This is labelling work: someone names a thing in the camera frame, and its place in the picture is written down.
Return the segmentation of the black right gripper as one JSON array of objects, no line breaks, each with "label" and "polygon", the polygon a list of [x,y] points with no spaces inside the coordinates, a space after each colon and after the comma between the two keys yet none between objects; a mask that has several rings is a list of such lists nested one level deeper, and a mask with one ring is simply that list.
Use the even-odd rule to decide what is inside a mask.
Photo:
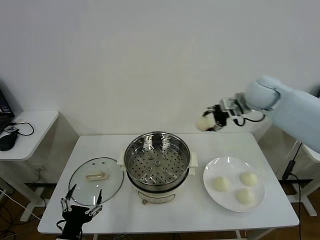
[{"label": "black right gripper", "polygon": [[206,132],[219,132],[227,125],[227,119],[230,118],[234,123],[237,122],[236,113],[233,109],[222,111],[220,105],[213,105],[207,107],[207,114],[214,114],[215,125],[207,128]]}]

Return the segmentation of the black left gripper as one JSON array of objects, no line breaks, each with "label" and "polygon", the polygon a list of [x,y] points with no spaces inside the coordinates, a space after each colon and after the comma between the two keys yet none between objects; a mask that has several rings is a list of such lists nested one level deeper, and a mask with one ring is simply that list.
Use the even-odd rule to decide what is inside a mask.
[{"label": "black left gripper", "polygon": [[76,188],[76,184],[67,192],[66,196],[60,199],[62,208],[62,217],[65,224],[62,230],[61,239],[82,239],[83,225],[91,221],[89,215],[97,215],[102,209],[102,189],[98,197],[93,197],[93,206],[91,208],[70,205],[70,199]]}]

